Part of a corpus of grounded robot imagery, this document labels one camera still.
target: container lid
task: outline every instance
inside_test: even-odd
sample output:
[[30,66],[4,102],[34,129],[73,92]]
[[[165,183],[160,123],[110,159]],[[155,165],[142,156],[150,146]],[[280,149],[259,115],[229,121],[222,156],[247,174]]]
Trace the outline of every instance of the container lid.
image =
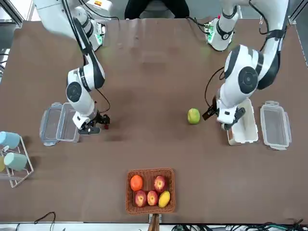
[[42,117],[39,129],[39,136],[45,146],[55,145],[58,140],[56,139],[56,132],[61,115],[62,104],[53,103],[48,108]]
[[73,122],[73,116],[76,110],[71,103],[64,103],[59,124],[56,132],[56,139],[59,141],[77,142],[79,140],[78,128]]
[[266,101],[260,110],[264,143],[276,150],[286,150],[292,142],[288,114],[278,102]]

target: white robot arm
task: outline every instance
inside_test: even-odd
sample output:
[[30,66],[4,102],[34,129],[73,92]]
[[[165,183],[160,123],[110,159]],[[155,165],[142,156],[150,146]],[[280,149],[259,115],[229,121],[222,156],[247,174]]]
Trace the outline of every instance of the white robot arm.
[[94,51],[103,43],[104,28],[89,18],[78,0],[34,0],[46,29],[75,39],[83,55],[84,65],[69,71],[66,96],[76,110],[73,117],[80,133],[99,133],[96,123],[108,125],[110,118],[100,115],[89,92],[105,81],[104,70]]
[[229,45],[238,19],[237,4],[250,5],[267,24],[267,37],[263,53],[243,45],[233,49],[227,57],[225,83],[213,99],[213,105],[204,113],[204,120],[217,114],[217,120],[229,129],[245,113],[238,104],[249,98],[256,89],[271,85],[279,71],[280,51],[285,35],[289,0],[221,0],[223,7],[219,19],[210,23],[208,43],[217,51]]

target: cup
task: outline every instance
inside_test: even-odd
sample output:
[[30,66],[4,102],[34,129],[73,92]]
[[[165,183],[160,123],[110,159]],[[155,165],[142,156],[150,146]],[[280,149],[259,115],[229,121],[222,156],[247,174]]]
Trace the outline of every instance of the cup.
[[0,156],[0,172],[2,172],[4,169],[5,169],[4,157]]
[[21,171],[26,167],[28,159],[19,153],[7,153],[4,157],[4,164],[16,171]]
[[20,142],[20,136],[17,133],[2,131],[0,132],[0,145],[9,146],[14,149]]

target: brown table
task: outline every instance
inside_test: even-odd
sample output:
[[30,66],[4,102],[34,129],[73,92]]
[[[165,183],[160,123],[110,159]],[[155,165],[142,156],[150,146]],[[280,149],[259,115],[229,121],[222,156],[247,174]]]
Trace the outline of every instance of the brown table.
[[[107,30],[96,53],[106,72],[110,129],[53,147],[39,139],[40,120],[53,102],[66,102],[67,72],[82,65],[80,51],[40,22],[16,30],[0,85],[0,128],[27,140],[35,172],[16,189],[0,182],[0,221],[34,221],[55,211],[57,221],[148,222],[125,211],[127,171],[171,167],[177,206],[164,222],[308,222],[308,78],[295,27],[275,83],[251,97],[259,141],[233,147],[215,117],[197,126],[186,121],[188,109],[207,109],[205,85],[228,51],[205,45],[185,19],[115,21]],[[258,20],[239,20],[229,50],[239,43],[259,49],[263,41]],[[221,84],[214,78],[209,98]],[[104,100],[91,94],[103,109]],[[263,144],[259,107],[267,100],[288,112],[293,142],[287,151]]]

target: orange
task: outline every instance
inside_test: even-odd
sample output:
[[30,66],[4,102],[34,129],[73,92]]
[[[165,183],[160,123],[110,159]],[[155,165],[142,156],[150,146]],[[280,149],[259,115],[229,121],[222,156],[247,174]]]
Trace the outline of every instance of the orange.
[[143,180],[139,175],[135,175],[130,179],[130,187],[133,191],[138,191],[142,189]]

